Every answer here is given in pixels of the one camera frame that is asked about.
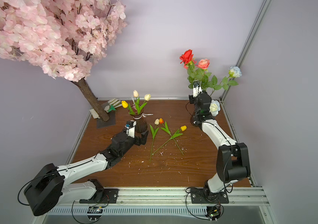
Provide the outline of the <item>orange tulip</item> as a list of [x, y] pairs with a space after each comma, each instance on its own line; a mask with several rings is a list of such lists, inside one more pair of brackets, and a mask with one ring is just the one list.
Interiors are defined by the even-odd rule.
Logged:
[[164, 121], [163, 119], [160, 119], [160, 124], [161, 125], [163, 125], [163, 127], [162, 128], [164, 128], [164, 127], [168, 127], [168, 124], [167, 124], [167, 122], [166, 121]]

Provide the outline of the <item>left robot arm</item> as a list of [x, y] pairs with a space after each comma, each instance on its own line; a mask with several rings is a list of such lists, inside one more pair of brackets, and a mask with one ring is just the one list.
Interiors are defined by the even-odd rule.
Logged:
[[50, 163], [44, 166], [24, 189], [24, 195], [34, 216], [41, 216], [55, 206], [73, 201], [98, 203], [103, 197], [103, 187], [98, 180], [84, 183], [77, 180], [96, 172], [112, 168], [121, 161], [133, 145], [146, 144], [148, 131], [136, 136], [135, 132], [120, 132], [111, 144], [88, 159], [63, 166]]

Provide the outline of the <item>white rose small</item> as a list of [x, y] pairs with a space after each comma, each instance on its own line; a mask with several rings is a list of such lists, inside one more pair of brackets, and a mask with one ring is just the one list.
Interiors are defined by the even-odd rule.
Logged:
[[215, 91], [221, 89], [228, 91], [230, 87], [239, 85], [235, 79], [240, 78], [241, 76], [241, 69], [237, 66], [230, 67], [228, 71], [228, 76], [225, 76], [220, 82], [218, 81], [218, 78], [216, 76], [213, 76], [210, 85], [210, 88], [212, 88], [210, 96], [212, 96]]

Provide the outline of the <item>red rose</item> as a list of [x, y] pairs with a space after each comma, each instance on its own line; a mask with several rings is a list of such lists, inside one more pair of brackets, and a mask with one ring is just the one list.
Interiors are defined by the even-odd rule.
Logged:
[[193, 53], [192, 50], [189, 49], [187, 50], [183, 55], [181, 55], [180, 57], [181, 63], [183, 65], [187, 65], [188, 66], [188, 80], [190, 82], [190, 85], [193, 84], [193, 81], [195, 80], [195, 71], [196, 71], [196, 67], [195, 67], [195, 63], [196, 61], [193, 58]]

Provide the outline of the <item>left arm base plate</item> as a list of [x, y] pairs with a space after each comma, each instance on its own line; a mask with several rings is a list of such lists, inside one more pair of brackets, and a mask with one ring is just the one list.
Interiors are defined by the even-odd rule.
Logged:
[[79, 203], [87, 204], [115, 204], [117, 202], [119, 189], [102, 189], [97, 190], [90, 199], [81, 199]]

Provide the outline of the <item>white rose large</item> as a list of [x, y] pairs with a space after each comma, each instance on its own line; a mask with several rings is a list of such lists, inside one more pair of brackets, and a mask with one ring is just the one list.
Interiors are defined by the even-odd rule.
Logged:
[[220, 111], [220, 103], [217, 100], [212, 100], [210, 107], [209, 107], [209, 112], [213, 117], [216, 117], [219, 114]]

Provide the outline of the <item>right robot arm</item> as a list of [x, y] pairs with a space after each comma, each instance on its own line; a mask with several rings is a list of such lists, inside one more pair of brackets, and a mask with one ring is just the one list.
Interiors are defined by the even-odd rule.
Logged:
[[250, 177], [251, 169], [248, 148], [245, 143], [238, 143], [219, 126], [215, 117], [220, 104], [204, 91], [189, 95], [189, 103], [194, 105], [191, 123], [199, 127], [217, 148], [216, 174], [206, 181], [204, 193], [207, 196], [221, 193], [227, 187]]

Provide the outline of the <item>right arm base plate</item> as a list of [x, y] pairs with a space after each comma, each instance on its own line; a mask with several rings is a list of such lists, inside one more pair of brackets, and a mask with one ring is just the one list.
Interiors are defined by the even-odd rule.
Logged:
[[226, 191], [212, 193], [208, 188], [191, 188], [189, 193], [193, 204], [228, 204], [229, 199]]

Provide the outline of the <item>cream tulip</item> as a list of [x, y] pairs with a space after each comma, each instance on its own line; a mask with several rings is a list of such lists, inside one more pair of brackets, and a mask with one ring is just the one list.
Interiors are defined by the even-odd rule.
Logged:
[[139, 106], [139, 102], [140, 102], [140, 96], [139, 93], [137, 92], [137, 90], [133, 91], [133, 97], [135, 98], [135, 109], [137, 111], [137, 114], [140, 114], [140, 106]]
[[151, 137], [152, 137], [152, 142], [151, 142], [151, 152], [150, 152], [150, 159], [149, 162], [151, 162], [151, 158], [152, 158], [152, 153], [153, 153], [153, 147], [154, 147], [154, 141], [155, 141], [155, 137], [156, 134], [159, 130], [158, 125], [160, 124], [160, 119], [156, 119], [154, 121], [154, 126], [150, 125], [150, 130], [151, 130]]
[[139, 106], [138, 108], [138, 114], [142, 113], [142, 110], [144, 109], [144, 107], [147, 105], [147, 103], [150, 101], [151, 95], [150, 94], [146, 94], [144, 97], [144, 103], [142, 105]]

